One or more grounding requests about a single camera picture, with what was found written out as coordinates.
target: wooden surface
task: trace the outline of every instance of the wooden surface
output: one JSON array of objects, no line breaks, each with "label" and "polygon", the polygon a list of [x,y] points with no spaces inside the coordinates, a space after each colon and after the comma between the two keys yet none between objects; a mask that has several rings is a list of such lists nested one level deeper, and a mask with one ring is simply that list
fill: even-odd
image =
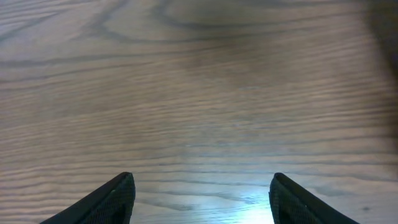
[{"label": "wooden surface", "polygon": [[397,94],[369,5],[1,0],[0,223],[38,223],[122,171],[132,223],[272,223],[284,172],[398,223]]}]

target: black object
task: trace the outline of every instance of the black object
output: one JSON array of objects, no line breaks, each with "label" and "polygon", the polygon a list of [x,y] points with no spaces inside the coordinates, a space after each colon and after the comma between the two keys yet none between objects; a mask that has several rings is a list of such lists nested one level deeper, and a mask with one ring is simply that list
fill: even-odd
[{"label": "black object", "polygon": [[123,172],[41,224],[129,224],[135,198],[132,174]]},{"label": "black object", "polygon": [[[135,198],[132,174],[123,172],[41,224],[129,224]],[[358,224],[281,173],[269,201],[275,224]]]},{"label": "black object", "polygon": [[269,201],[275,224],[358,224],[281,173],[271,182]]}]

